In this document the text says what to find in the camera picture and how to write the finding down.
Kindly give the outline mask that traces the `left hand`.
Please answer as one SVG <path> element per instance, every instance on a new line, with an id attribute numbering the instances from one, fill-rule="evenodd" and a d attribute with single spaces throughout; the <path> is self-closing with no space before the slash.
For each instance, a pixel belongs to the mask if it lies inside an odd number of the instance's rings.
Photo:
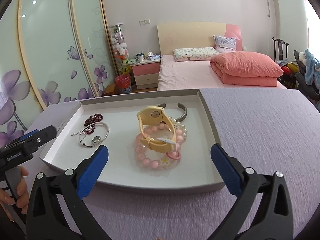
<path id="1" fill-rule="evenodd" d="M 26 224 L 29 192 L 25 177 L 29 172 L 18 166 L 1 174 L 1 205 L 8 217 L 16 223 Z"/>

